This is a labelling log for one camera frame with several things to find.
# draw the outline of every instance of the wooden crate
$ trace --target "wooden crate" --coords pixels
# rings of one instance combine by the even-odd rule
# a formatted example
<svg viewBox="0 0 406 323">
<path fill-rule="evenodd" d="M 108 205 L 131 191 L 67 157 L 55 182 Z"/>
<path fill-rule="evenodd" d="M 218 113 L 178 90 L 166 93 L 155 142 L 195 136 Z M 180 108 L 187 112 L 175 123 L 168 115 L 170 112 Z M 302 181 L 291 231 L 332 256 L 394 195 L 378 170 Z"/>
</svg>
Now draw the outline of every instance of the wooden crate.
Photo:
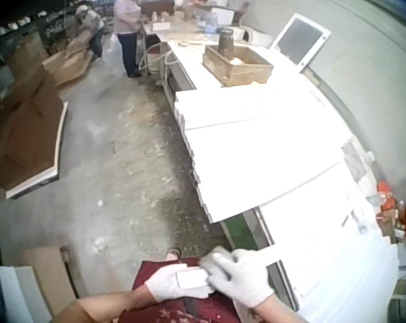
<svg viewBox="0 0 406 323">
<path fill-rule="evenodd" d="M 267 83 L 273 65 L 247 46 L 235 46 L 234 57 L 244 64 L 233 65 L 217 52 L 217 45 L 206 45 L 203 64 L 224 86 Z"/>
</svg>

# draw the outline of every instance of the dark pants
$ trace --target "dark pants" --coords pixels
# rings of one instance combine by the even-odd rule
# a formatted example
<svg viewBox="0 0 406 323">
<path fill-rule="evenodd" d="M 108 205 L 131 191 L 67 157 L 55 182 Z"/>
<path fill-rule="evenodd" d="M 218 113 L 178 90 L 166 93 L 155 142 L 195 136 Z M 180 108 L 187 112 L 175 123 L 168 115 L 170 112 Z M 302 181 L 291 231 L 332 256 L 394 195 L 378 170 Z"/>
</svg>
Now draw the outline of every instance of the dark pants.
<svg viewBox="0 0 406 323">
<path fill-rule="evenodd" d="M 118 34 L 117 39 L 122 45 L 123 66 L 127 75 L 133 75 L 138 72 L 138 66 L 135 63 L 135 54 L 137 52 L 137 33 Z"/>
<path fill-rule="evenodd" d="M 92 50 L 92 52 L 94 52 L 95 57 L 102 56 L 102 34 L 103 33 L 104 33 L 104 28 L 101 28 L 89 40 L 89 47 Z"/>
</svg>

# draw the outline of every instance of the hand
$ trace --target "hand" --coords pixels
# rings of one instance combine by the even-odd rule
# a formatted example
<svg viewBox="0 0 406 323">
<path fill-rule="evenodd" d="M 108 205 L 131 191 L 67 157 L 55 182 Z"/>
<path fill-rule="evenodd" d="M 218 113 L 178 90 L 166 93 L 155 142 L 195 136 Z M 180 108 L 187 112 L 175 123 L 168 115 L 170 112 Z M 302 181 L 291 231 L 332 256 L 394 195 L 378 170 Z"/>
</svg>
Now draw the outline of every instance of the hand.
<svg viewBox="0 0 406 323">
<path fill-rule="evenodd" d="M 205 262 L 200 262 L 200 266 L 210 274 L 210 285 L 246 307 L 255 308 L 273 295 L 267 269 L 255 262 L 255 253 L 243 249 L 233 251 L 230 256 L 214 252 L 212 266 Z"/>
<path fill-rule="evenodd" d="M 209 294 L 214 292 L 210 286 L 180 289 L 176 274 L 186 267 L 187 264 L 171 264 L 162 267 L 145 282 L 145 285 L 158 303 L 185 296 L 203 299 L 208 298 Z"/>
</svg>

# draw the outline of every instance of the screen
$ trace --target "screen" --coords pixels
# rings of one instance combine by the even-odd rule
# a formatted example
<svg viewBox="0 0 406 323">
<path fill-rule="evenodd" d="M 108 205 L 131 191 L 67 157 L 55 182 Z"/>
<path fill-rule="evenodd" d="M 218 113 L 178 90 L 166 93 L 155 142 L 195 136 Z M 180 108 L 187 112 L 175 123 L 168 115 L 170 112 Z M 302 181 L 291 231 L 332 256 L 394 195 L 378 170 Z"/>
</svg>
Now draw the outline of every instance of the screen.
<svg viewBox="0 0 406 323">
<path fill-rule="evenodd" d="M 298 65 L 322 35 L 320 30 L 296 18 L 277 45 L 283 55 Z"/>
</svg>

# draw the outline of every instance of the person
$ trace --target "person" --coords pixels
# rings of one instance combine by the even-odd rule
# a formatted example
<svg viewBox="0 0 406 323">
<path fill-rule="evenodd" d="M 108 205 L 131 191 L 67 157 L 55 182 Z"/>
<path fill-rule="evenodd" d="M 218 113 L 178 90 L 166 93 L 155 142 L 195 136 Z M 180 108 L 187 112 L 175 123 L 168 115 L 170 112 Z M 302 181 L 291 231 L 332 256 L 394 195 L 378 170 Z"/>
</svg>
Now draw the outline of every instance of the person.
<svg viewBox="0 0 406 323">
<path fill-rule="evenodd" d="M 137 37 L 140 31 L 141 9 L 136 0 L 116 0 L 114 4 L 114 33 L 122 45 L 123 66 L 128 77 L 141 77 L 135 62 Z"/>
<path fill-rule="evenodd" d="M 209 273 L 209 285 L 182 290 L 177 272 L 195 266 L 198 259 L 183 261 L 180 250 L 171 249 L 164 262 L 143 261 L 132 291 L 78 299 L 52 322 L 92 323 L 119 318 L 119 323 L 238 323 L 240 319 L 305 323 L 275 296 L 267 269 L 251 260 L 254 252 L 239 249 L 229 253 L 222 247 L 215 248 L 199 262 Z M 239 306 L 251 309 L 252 315 L 239 317 Z"/>
<path fill-rule="evenodd" d="M 104 22 L 101 20 L 94 10 L 90 10 L 87 5 L 80 5 L 75 10 L 75 20 L 77 22 L 77 30 L 90 31 L 89 47 L 94 52 L 94 58 L 102 57 L 102 34 L 104 32 Z"/>
</svg>

